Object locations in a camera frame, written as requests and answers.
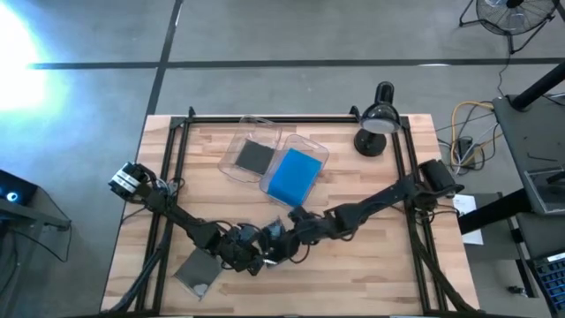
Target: black tripod leg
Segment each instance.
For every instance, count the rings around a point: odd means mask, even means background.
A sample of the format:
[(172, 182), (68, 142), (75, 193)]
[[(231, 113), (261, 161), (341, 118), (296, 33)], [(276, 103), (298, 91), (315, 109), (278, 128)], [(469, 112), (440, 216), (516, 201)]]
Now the black tripod leg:
[(461, 13), (461, 16), (459, 17), (459, 26), (462, 27), (464, 25), (468, 25), (468, 24), (472, 24), (472, 23), (477, 23), (478, 20), (473, 20), (473, 21), (469, 21), (469, 22), (463, 22), (463, 16), (465, 15), (465, 13), (467, 13), (467, 11), (469, 10), (469, 8), (471, 8), (471, 4), (473, 3), (473, 1), (475, 0), (470, 0), (470, 2), (467, 4), (467, 6), (465, 7), (465, 10), (463, 10), (463, 13)]
[(536, 36), (536, 34), (541, 31), (541, 28), (544, 27), (547, 22), (551, 21), (552, 19), (554, 19), (554, 17), (550, 17), (549, 19), (546, 19), (540, 26), (538, 26), (538, 28), (536, 29), (536, 31), (534, 31), (530, 37), (528, 38), (528, 40), (526, 40), (526, 42), (524, 42), (524, 44), (522, 44), (521, 47), (519, 47), (518, 49), (514, 49), (514, 43), (510, 40), (510, 42), (508, 43), (509, 45), (509, 49), (510, 49), (510, 54), (514, 54), (516, 52), (521, 51), (523, 48), (525, 48), (526, 45), (528, 45), (528, 43), (530, 43), (531, 39), (533, 39), (534, 36)]

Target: lamp base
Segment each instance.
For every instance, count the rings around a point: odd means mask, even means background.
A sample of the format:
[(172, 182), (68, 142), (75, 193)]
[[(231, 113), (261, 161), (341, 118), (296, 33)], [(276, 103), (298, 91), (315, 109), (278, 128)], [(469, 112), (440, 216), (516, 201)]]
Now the lamp base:
[(384, 135), (360, 129), (355, 135), (353, 144), (361, 155), (377, 156), (382, 154), (385, 146), (387, 146), (387, 138)]

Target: electric fan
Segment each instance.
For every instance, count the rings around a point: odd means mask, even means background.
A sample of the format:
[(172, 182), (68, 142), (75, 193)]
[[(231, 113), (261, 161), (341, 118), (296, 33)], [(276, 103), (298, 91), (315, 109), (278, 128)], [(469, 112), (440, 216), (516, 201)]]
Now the electric fan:
[[(463, 16), (477, 2), (477, 18), (463, 22)], [(470, 0), (459, 17), (459, 26), (480, 23), (488, 31), (505, 35), (508, 50), (514, 54), (523, 49), (541, 28), (554, 18), (558, 0)], [(518, 49), (514, 49), (513, 35), (524, 34), (536, 29)]]

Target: concrete floor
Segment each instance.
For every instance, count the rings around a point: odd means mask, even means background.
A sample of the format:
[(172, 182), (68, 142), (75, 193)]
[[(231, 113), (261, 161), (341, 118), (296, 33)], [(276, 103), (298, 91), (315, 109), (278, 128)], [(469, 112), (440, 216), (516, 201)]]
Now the concrete floor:
[[(466, 2), (185, 0), (171, 61), (472, 58), (475, 65), (167, 70), (155, 112), (185, 114), (193, 106), (200, 114), (344, 113), (353, 104), (369, 105), (375, 86), (389, 80), (401, 113), (431, 113), (436, 127), (449, 125), (459, 102), (498, 95), (503, 65), (480, 64), (504, 62), (507, 54), (504, 38), (481, 26), (457, 27)], [(10, 48), (0, 50), (0, 169), (45, 188), (74, 228), (69, 262), (36, 250), (19, 282), (14, 317), (99, 309), (124, 206), (107, 181), (135, 159), (156, 75), (151, 68), (25, 71), (22, 65), (157, 62), (173, 4), (0, 2), (0, 25), (6, 24), (0, 42)], [(564, 57), (563, 27), (558, 16), (515, 58)], [(528, 63), (506, 70), (504, 92), (519, 93), (554, 67), (542, 59)], [(562, 91), (565, 86), (554, 90)], [(478, 137), (493, 123), (494, 117), (472, 122), (466, 134)], [(448, 130), (438, 137), (447, 139)], [(458, 181), (469, 193), (512, 192), (520, 182), (509, 162), (500, 139), (485, 169)], [(511, 264), (470, 263), (482, 309), (548, 316), (543, 300), (504, 293), (508, 281), (518, 284)]]

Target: blue sponge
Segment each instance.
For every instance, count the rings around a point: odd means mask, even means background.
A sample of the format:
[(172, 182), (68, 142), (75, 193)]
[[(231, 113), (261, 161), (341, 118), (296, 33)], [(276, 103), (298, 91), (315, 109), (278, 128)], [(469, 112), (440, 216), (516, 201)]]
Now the blue sponge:
[(268, 185), (267, 194), (291, 207), (305, 200), (321, 170), (321, 162), (296, 149), (289, 149)]

